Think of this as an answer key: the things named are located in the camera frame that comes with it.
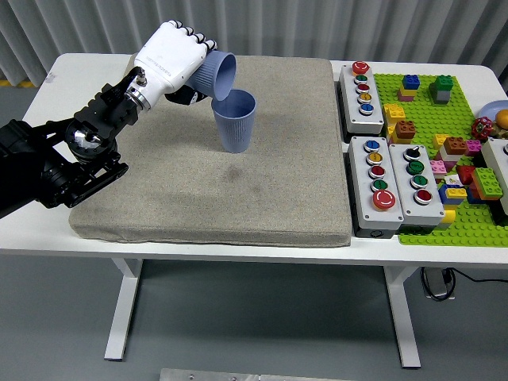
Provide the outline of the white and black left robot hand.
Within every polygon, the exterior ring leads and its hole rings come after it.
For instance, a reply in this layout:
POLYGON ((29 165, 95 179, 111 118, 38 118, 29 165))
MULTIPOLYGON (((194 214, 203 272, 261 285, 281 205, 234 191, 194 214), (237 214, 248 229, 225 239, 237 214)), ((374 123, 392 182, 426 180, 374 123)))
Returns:
POLYGON ((151 109, 161 96, 185 85, 216 48, 215 40, 190 26, 175 20, 164 22, 134 58, 133 66, 140 72, 128 87, 129 95, 141 109, 151 109))

